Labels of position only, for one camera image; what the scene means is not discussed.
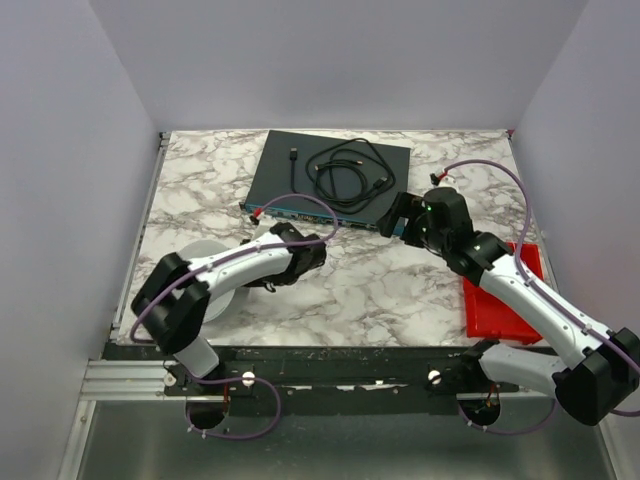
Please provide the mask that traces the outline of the grey cable spool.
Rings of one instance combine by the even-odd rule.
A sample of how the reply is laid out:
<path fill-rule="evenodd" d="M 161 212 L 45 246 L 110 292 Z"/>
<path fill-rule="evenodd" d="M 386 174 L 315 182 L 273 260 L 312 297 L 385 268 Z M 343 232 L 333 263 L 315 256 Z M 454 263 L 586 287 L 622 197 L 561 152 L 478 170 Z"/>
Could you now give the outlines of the grey cable spool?
<path fill-rule="evenodd" d="M 214 260 L 224 258 L 228 248 L 216 240 L 196 240 L 178 251 L 182 260 L 191 263 L 190 269 L 209 265 Z M 242 306 L 243 294 L 246 290 L 240 287 L 230 287 L 225 280 L 226 275 L 220 271 L 205 271 L 196 279 L 207 284 L 209 299 L 204 313 L 203 323 L 230 318 L 237 314 Z"/>

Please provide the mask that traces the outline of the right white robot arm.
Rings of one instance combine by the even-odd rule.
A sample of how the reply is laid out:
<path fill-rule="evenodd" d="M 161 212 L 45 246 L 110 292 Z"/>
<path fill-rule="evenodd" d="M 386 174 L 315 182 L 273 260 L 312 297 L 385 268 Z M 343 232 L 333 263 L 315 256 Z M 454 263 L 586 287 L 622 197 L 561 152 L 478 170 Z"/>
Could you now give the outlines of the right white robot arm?
<path fill-rule="evenodd" d="M 406 222 L 400 236 L 405 244 L 440 256 L 451 271 L 517 313 L 555 352 L 544 355 L 491 340 L 471 355 L 487 380 L 543 393 L 588 426 L 638 389 L 638 336 L 590 318 L 518 267 L 505 242 L 473 227 L 466 201 L 455 189 L 437 187 L 424 196 L 399 193 L 376 226 L 389 237 L 399 220 Z"/>

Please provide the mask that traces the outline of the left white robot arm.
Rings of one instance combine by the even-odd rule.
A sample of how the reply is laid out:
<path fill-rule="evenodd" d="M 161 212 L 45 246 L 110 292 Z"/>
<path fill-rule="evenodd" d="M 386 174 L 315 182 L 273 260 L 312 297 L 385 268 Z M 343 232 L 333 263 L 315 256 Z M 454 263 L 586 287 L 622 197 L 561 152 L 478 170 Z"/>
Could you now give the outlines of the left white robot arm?
<path fill-rule="evenodd" d="M 220 360 L 201 335 L 204 323 L 231 313 L 249 288 L 288 286 L 324 264 L 326 241 L 277 222 L 233 249 L 186 258 L 163 256 L 134 296 L 130 308 L 161 352 L 196 378 L 206 378 Z"/>

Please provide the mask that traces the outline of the red plastic tray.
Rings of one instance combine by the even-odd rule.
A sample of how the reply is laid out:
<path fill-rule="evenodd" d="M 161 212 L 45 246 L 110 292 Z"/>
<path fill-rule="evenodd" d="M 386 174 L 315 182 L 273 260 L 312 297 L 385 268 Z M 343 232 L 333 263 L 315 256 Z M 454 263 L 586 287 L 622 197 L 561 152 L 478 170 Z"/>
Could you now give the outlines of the red plastic tray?
<path fill-rule="evenodd" d="M 514 310 L 491 294 L 462 280 L 466 335 L 468 338 L 497 339 L 532 345 L 542 336 Z"/>

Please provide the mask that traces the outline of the dark network switch box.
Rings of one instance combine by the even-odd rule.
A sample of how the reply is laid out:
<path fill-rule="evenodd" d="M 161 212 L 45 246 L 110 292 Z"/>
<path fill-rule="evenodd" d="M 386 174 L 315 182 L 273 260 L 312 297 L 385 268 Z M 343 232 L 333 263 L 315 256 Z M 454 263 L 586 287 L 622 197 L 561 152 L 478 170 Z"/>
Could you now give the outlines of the dark network switch box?
<path fill-rule="evenodd" d="M 313 196 L 344 227 L 375 230 L 397 193 L 408 190 L 411 150 L 362 137 L 337 139 L 271 130 L 240 208 L 254 213 L 285 194 Z"/>

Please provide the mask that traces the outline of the aluminium frame rail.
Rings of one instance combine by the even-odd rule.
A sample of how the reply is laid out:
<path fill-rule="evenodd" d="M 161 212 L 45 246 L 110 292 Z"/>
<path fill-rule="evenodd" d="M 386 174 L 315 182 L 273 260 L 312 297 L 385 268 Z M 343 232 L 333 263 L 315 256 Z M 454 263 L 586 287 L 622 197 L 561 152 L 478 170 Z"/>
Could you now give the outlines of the aluminium frame rail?
<path fill-rule="evenodd" d="M 162 166 L 163 166 L 166 153 L 169 147 L 170 138 L 171 138 L 170 131 L 164 131 L 159 133 L 158 150 L 157 150 L 157 155 L 156 155 L 156 159 L 154 161 L 154 166 L 152 170 L 151 183 L 147 190 L 147 193 L 145 194 L 142 214 L 137 227 L 133 249 L 132 249 L 129 264 L 126 270 L 123 287 L 119 295 L 118 304 L 109 327 L 109 333 L 105 341 L 105 344 L 102 347 L 101 352 L 98 354 L 97 360 L 96 361 L 90 360 L 87 364 L 87 368 L 85 370 L 85 374 L 84 374 L 84 378 L 83 378 L 83 382 L 80 390 L 80 395 L 79 395 L 80 402 L 89 401 L 89 397 L 85 393 L 84 387 L 87 386 L 89 382 L 90 368 L 93 367 L 96 362 L 100 363 L 102 361 L 102 356 L 109 347 L 114 347 L 114 348 L 121 347 L 121 345 L 118 343 L 120 338 L 119 329 L 125 314 L 130 311 L 130 306 L 129 306 L 130 302 L 128 301 L 128 295 L 130 293 L 132 282 L 134 280 L 136 266 L 137 266 L 137 262 L 140 254 L 140 249 L 144 239 L 146 224 L 149 218 L 149 214 L 150 214 L 151 206 L 155 196 L 155 192 L 157 189 L 157 184 L 158 184 L 158 180 L 162 170 Z"/>

